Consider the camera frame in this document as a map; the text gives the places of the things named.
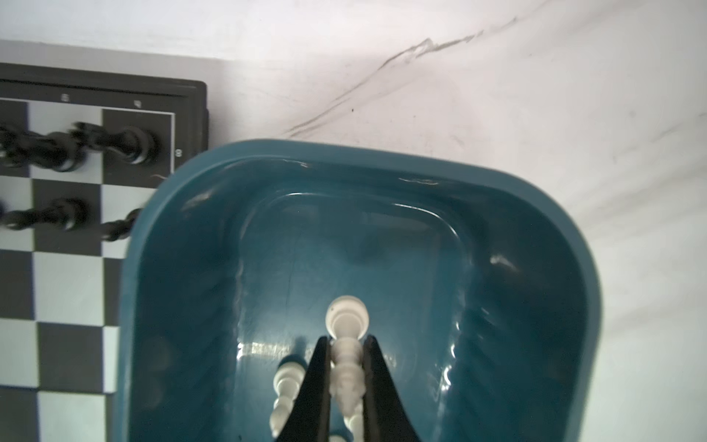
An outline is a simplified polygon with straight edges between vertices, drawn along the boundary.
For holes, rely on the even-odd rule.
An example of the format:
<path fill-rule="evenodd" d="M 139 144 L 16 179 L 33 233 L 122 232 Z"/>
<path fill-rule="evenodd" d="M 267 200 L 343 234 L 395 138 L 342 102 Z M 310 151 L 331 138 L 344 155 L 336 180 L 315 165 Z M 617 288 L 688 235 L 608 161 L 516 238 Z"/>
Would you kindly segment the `white chess piece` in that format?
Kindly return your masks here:
<path fill-rule="evenodd" d="M 355 441 L 365 440 L 363 397 L 366 384 L 361 339 L 369 322 L 366 305 L 353 296 L 333 300 L 325 316 L 327 331 L 333 339 L 330 394 Z"/>

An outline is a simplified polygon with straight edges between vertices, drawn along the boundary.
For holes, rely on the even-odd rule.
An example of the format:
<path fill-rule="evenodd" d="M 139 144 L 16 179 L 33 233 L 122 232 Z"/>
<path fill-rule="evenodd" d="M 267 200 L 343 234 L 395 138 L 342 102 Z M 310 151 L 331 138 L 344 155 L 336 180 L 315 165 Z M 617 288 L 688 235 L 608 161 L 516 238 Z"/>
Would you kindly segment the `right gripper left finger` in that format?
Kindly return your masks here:
<path fill-rule="evenodd" d="M 317 341 L 294 408 L 275 441 L 327 442 L 330 437 L 331 344 Z"/>

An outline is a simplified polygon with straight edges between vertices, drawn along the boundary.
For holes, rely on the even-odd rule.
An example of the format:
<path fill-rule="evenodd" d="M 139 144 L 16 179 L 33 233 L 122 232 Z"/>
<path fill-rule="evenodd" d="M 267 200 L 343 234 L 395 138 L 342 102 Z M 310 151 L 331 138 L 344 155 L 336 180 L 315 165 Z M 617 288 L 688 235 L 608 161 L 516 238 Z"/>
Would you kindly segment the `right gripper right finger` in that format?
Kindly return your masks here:
<path fill-rule="evenodd" d="M 420 442 L 395 388 L 379 341 L 368 335 L 363 346 L 366 392 L 363 397 L 364 440 Z"/>

